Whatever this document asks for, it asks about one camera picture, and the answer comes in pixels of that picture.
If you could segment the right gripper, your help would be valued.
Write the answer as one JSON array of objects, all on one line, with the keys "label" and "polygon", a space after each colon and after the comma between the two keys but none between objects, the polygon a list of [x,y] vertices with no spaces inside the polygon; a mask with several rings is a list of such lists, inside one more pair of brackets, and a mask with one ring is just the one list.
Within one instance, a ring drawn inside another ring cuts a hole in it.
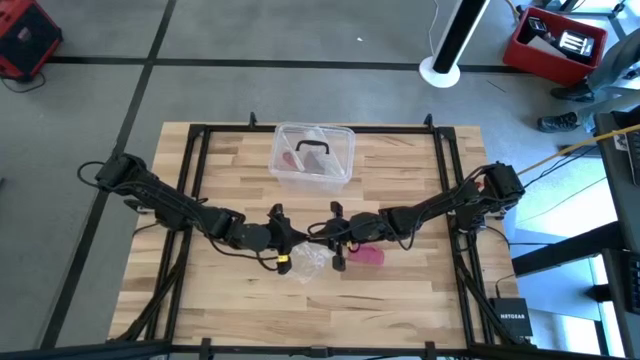
[{"label": "right gripper", "polygon": [[[330,203],[330,211],[333,217],[325,222],[312,225],[313,236],[340,236],[345,231],[345,219],[343,207],[337,201]],[[348,238],[350,241],[368,239],[373,234],[373,214],[359,213],[349,219]],[[332,268],[338,272],[346,270],[346,258],[344,256],[345,242],[339,238],[321,238],[318,243],[327,247],[334,253]]]}]

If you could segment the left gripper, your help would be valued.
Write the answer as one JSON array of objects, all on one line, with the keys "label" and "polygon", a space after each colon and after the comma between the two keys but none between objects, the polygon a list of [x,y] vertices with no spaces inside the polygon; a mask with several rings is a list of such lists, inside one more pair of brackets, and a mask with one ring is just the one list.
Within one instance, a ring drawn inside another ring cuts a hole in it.
[{"label": "left gripper", "polygon": [[296,246],[303,244],[304,240],[287,240],[281,244],[280,239],[307,239],[308,235],[292,226],[280,203],[271,207],[268,217],[269,223],[259,226],[261,249],[277,249],[277,272],[287,274],[292,268],[291,252]]}]

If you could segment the pink elastic bandage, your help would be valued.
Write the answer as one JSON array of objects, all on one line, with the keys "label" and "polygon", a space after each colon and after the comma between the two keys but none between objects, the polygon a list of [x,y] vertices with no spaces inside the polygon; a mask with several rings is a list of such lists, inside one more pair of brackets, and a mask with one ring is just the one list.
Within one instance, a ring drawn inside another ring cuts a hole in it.
[{"label": "pink elastic bandage", "polygon": [[384,251],[373,245],[359,245],[355,250],[349,250],[347,259],[351,262],[382,266],[385,261]]}]

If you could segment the clear plastic bag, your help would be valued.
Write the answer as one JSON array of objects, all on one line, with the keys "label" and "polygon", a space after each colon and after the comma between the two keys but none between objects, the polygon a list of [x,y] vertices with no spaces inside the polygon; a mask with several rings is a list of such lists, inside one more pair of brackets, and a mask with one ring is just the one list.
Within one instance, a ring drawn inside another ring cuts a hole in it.
[{"label": "clear plastic bag", "polygon": [[309,242],[299,244],[290,253],[292,267],[286,277],[306,284],[324,272],[332,256],[325,246]]}]

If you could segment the grey bandage roll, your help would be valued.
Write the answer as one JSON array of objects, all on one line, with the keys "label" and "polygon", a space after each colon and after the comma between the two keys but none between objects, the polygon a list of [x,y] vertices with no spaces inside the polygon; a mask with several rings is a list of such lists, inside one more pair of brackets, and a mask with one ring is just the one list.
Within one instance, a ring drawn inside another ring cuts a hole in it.
[{"label": "grey bandage roll", "polygon": [[304,172],[315,175],[328,174],[328,161],[330,158],[319,151],[307,151],[303,157]]}]

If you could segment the black pole with white base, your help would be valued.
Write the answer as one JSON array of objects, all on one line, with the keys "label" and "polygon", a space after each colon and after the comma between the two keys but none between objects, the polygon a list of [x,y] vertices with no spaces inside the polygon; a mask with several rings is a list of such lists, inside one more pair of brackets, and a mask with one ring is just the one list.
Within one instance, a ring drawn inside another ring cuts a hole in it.
[{"label": "black pole with white base", "polygon": [[459,59],[489,3],[490,0],[456,0],[436,51],[419,64],[418,71],[425,82],[436,88],[450,88],[459,81]]}]

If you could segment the black desk crossbar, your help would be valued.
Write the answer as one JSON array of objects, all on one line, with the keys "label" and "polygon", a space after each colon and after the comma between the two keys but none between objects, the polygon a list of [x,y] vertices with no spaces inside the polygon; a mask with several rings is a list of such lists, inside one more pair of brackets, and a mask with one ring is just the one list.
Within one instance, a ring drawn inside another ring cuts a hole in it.
[{"label": "black desk crossbar", "polygon": [[518,256],[512,265],[517,277],[526,276],[600,254],[605,249],[625,249],[617,221]]}]

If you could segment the person's black shoe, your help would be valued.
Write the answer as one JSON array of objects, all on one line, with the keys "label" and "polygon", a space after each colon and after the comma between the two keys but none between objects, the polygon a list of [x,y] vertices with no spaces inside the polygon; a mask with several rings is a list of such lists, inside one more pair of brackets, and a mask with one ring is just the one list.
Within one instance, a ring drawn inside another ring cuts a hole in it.
[{"label": "person's black shoe", "polygon": [[559,100],[581,103],[592,103],[595,99],[593,91],[585,82],[575,84],[571,87],[553,88],[550,91],[550,95]]},{"label": "person's black shoe", "polygon": [[570,132],[578,128],[579,125],[579,120],[574,112],[537,119],[537,129],[544,133]]}]

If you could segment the red plastic crate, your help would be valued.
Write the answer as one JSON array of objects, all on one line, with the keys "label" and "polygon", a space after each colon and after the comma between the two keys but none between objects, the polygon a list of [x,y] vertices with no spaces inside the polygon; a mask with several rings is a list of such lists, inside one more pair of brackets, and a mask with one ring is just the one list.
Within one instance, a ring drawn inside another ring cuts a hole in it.
[{"label": "red plastic crate", "polygon": [[[528,16],[539,17],[547,25],[547,33],[525,41],[521,35]],[[593,57],[588,64],[569,59],[556,47],[565,30],[575,31],[595,39]],[[577,22],[536,7],[527,8],[506,48],[503,62],[519,70],[538,75],[569,87],[592,73],[601,63],[607,32],[604,29]]]}]

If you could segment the black desk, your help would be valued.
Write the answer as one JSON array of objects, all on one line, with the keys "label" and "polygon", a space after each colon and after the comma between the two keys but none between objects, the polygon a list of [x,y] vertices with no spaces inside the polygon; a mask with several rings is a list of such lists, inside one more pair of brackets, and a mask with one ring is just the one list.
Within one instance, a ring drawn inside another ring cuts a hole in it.
[{"label": "black desk", "polygon": [[[629,155],[615,147],[613,138],[601,140],[598,145],[624,242],[623,249],[640,256],[640,187],[633,183]],[[604,254],[625,354],[640,359],[640,315],[626,309],[621,276],[615,269],[620,259],[621,251],[607,250]]]}]

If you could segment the small black device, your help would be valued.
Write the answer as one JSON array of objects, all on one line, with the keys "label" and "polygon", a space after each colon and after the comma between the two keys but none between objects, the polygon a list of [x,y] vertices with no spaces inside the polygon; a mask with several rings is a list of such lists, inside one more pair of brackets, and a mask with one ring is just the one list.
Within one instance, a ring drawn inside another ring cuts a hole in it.
[{"label": "small black device", "polygon": [[539,17],[528,16],[522,28],[521,35],[525,41],[529,41],[530,38],[535,36],[543,37],[547,33],[547,25]]}]

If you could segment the black keyboard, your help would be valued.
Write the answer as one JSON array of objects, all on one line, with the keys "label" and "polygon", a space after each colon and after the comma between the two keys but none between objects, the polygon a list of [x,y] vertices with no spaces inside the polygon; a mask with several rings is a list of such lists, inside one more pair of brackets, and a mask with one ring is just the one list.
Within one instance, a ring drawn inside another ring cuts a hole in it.
[{"label": "black keyboard", "polygon": [[625,304],[629,312],[640,315],[640,254],[624,252],[622,258]]}]

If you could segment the silver toaster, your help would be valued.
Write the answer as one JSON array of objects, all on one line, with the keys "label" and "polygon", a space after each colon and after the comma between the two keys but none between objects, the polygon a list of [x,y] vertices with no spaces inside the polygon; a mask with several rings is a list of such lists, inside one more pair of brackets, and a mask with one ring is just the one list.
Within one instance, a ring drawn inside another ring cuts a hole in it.
[{"label": "silver toaster", "polygon": [[588,64],[594,51],[595,39],[581,33],[565,30],[557,40],[555,47],[569,59]]}]

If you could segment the person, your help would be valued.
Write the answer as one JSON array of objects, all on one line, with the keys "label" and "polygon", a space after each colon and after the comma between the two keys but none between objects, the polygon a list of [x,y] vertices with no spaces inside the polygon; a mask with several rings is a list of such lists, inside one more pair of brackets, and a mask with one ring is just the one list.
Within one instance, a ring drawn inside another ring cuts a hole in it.
[{"label": "person", "polygon": [[[613,85],[638,62],[640,62],[640,29],[634,30],[619,40],[606,52],[598,67],[575,84],[585,82],[595,95],[598,90]],[[626,110],[632,106],[634,106],[634,110],[640,112],[640,90],[594,105],[589,103],[589,106],[570,112],[577,115],[579,126],[582,126],[586,132],[593,132],[596,114]]]}]

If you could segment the red and black case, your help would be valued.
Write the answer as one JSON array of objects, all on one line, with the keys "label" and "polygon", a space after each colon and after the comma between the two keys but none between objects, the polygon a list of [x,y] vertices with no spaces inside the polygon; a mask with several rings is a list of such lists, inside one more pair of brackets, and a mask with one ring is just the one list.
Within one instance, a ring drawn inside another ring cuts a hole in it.
[{"label": "red and black case", "polygon": [[0,79],[31,81],[63,42],[35,0],[0,0]]}]

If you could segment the black metal table frame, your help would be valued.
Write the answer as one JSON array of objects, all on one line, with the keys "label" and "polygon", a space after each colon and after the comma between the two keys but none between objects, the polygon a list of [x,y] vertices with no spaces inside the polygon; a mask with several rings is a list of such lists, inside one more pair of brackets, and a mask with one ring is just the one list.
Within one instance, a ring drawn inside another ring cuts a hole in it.
[{"label": "black metal table frame", "polygon": [[[292,225],[301,229],[311,215],[330,215],[320,193],[281,199],[276,180],[267,180],[274,125],[166,122],[153,171],[188,190],[187,196],[246,212],[283,203]],[[373,211],[374,205],[413,205],[461,182],[486,162],[477,126],[351,126],[357,134],[355,185],[338,200],[345,214]],[[0,353],[0,360],[148,360],[179,353],[211,360],[221,354],[305,356],[438,357],[488,360],[622,360],[615,357],[537,349],[533,345],[473,343],[493,330],[480,314],[480,300],[454,290],[454,231],[444,215],[418,232],[414,250],[390,251],[391,270],[353,264],[337,275],[328,270],[303,285],[266,272],[257,262],[216,252],[201,235],[160,229],[133,237],[124,290],[111,333],[124,332],[134,311],[152,294],[151,274],[175,279],[149,321],[156,335],[139,341]]]}]

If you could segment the black Netgear network switch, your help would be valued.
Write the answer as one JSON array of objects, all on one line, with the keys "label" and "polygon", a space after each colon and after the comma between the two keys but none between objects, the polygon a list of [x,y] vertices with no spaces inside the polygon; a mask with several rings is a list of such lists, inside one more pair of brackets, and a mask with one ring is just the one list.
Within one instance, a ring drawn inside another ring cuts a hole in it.
[{"label": "black Netgear network switch", "polygon": [[528,307],[524,298],[491,298],[490,303],[502,324],[514,336],[533,336]]}]

